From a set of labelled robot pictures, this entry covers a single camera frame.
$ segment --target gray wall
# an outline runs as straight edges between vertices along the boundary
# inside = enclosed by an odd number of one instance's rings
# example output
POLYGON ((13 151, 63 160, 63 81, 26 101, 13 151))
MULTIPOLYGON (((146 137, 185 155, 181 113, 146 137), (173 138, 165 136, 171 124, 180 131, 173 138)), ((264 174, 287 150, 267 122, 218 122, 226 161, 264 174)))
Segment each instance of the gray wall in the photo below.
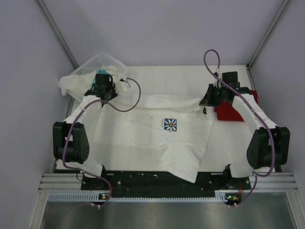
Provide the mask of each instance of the gray wall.
POLYGON ((72 67, 34 0, 0 7, 0 228, 26 228, 53 163, 52 124, 67 100, 57 87, 72 67))
POLYGON ((282 1, 45 0, 78 63, 103 50, 128 66, 202 65, 210 48, 248 63, 282 1))
POLYGON ((293 0, 254 66, 254 83, 266 113, 291 131, 286 169, 305 200, 305 1, 293 0))

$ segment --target white t-shirt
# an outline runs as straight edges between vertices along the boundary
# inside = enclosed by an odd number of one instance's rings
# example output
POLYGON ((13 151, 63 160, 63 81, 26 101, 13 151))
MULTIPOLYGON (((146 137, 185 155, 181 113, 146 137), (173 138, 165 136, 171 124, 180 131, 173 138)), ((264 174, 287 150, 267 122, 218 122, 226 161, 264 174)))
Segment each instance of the white t-shirt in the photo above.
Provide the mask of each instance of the white t-shirt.
MULTIPOLYGON (((121 103, 120 99, 113 103, 122 110, 131 107, 121 103)), ((165 108, 136 107, 122 113, 105 105, 93 142, 162 150, 160 169, 194 183, 213 124, 213 120, 203 113, 203 107, 195 106, 194 110, 184 113, 165 108)))

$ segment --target white table surface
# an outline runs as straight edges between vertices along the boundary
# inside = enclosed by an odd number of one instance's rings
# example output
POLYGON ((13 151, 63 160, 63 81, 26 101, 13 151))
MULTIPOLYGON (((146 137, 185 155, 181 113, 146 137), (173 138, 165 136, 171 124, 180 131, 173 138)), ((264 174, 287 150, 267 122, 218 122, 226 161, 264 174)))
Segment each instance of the white table surface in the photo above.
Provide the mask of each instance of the white table surface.
MULTIPOLYGON (((241 86, 251 88, 246 67, 243 65, 221 66, 221 72, 238 72, 241 86)), ((139 66, 129 67, 129 76, 139 82, 143 94, 189 94, 204 97, 208 84, 214 78, 204 66, 139 66)), ((161 153, 154 149, 132 146, 101 145, 91 141, 100 113, 92 119, 86 130, 90 142, 90 155, 103 164, 107 170, 160 171, 158 164, 161 153)), ((244 122, 216 120, 211 129, 208 145, 201 159, 202 172, 222 172, 230 164, 245 155, 251 140, 251 133, 244 122)), ((63 169, 59 160, 57 169, 63 169)))

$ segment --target black mounting plate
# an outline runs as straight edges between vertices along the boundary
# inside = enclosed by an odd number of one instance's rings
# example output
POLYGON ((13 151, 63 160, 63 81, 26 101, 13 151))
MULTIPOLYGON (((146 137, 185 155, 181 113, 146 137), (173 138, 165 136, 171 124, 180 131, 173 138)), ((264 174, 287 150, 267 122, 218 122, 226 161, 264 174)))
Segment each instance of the black mounting plate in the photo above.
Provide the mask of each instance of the black mounting plate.
MULTIPOLYGON (((114 198, 199 198, 214 197, 216 190, 250 189, 249 178, 224 183, 222 173, 199 172, 195 183, 160 171, 107 171, 103 174, 113 188, 114 198)), ((82 190, 109 190, 100 179, 83 177, 82 190)))

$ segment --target metal frame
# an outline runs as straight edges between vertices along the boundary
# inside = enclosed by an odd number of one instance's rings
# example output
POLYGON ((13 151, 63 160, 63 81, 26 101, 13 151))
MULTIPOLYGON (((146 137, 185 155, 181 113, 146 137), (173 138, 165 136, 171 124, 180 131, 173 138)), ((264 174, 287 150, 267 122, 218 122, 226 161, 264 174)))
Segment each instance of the metal frame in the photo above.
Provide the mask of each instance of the metal frame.
MULTIPOLYGON (((251 185, 254 184, 254 176, 249 177, 251 185)), ((124 198, 113 199, 113 202, 220 202, 224 201, 225 193, 236 193, 238 190, 218 190, 215 191, 215 198, 169 198, 169 199, 150 199, 150 198, 124 198)), ((305 229, 304 206, 295 183, 293 173, 272 173, 269 177, 258 178, 254 193, 286 193, 292 214, 297 228, 305 229)), ((39 229, 42 224, 43 214, 50 195, 78 194, 81 196, 92 196, 93 193, 108 194, 108 190, 84 191, 81 190, 81 180, 76 174, 43 174, 39 185, 38 194, 35 201, 34 211, 31 216, 29 229, 39 229)), ((87 199, 78 202, 90 202, 87 199)))
POLYGON ((271 37, 273 31, 275 30, 276 26, 278 25, 278 23, 282 19, 283 15, 285 14, 287 9, 289 8, 291 2, 292 2, 292 0, 283 0, 280 8, 278 9, 275 17, 273 18, 271 24, 269 25, 267 31, 265 32, 263 38, 261 39, 261 41, 258 44, 257 48, 255 49, 255 52, 254 52, 253 56, 251 57, 248 65, 247 65, 249 67, 249 69, 251 69, 253 67, 256 59, 258 58, 258 56, 261 53, 262 49, 264 48, 264 46, 266 45, 267 41, 271 37))
MULTIPOLYGON (((79 66, 70 51, 62 33, 60 32, 57 24, 55 23, 53 17, 51 16, 44 0, 36 0, 39 8, 41 9, 44 17, 49 23, 59 45, 62 47, 64 53, 69 59, 71 65, 77 69, 79 66)), ((264 48, 266 42, 269 40, 276 26, 278 25, 280 19, 283 17, 284 13, 287 11, 292 0, 283 0, 278 12, 276 13, 274 19, 272 20, 270 26, 268 27, 266 33, 264 34, 262 40, 257 46, 249 64, 247 65, 247 72, 250 79, 250 83, 253 89, 255 85, 253 82, 253 77, 251 75, 251 68, 255 64, 259 54, 264 48)), ((68 109, 67 116, 70 115, 74 100, 71 99, 68 109)), ((254 177, 249 177, 250 182, 253 185, 254 177)), ((88 193, 88 191, 81 190, 81 181, 76 179, 75 174, 44 174, 41 179, 41 184, 39 186, 38 194, 35 200, 34 210, 30 219, 29 227, 30 229, 39 229, 41 227, 42 218, 44 210, 46 208, 47 201, 51 192, 78 192, 78 193, 88 193)), ((99 191, 100 193, 107 193, 106 190, 99 191)), ((230 193, 235 192, 234 190, 219 190, 218 193, 230 193)), ((305 229, 305 208, 298 192, 297 184, 292 173, 272 173, 269 177, 264 177, 263 179, 258 179, 257 186, 254 190, 255 192, 285 192, 287 193, 287 199, 295 219, 295 223, 298 228, 305 229)))

